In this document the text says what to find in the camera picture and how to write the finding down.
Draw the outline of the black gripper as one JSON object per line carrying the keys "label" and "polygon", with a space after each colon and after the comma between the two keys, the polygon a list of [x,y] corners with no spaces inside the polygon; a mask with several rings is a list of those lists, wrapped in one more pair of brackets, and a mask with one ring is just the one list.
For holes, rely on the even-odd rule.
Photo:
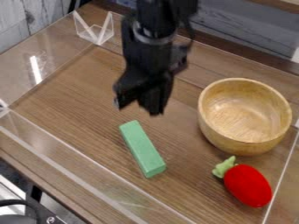
{"label": "black gripper", "polygon": [[125,70],[113,84],[119,109],[137,102],[149,116],[159,116],[173,90],[173,77],[187,67],[188,45],[144,43],[136,31],[136,20],[121,20],[121,44]]}

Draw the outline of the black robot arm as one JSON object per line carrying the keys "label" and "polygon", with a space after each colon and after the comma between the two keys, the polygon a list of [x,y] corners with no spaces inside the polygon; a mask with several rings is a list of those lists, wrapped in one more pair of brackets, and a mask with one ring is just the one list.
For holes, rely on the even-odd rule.
{"label": "black robot arm", "polygon": [[164,113],[173,90],[173,77],[187,68],[191,43],[175,44],[183,27],[195,37],[191,17],[199,0],[136,0],[136,8],[121,19],[125,70],[113,84],[115,104],[132,102],[151,116]]}

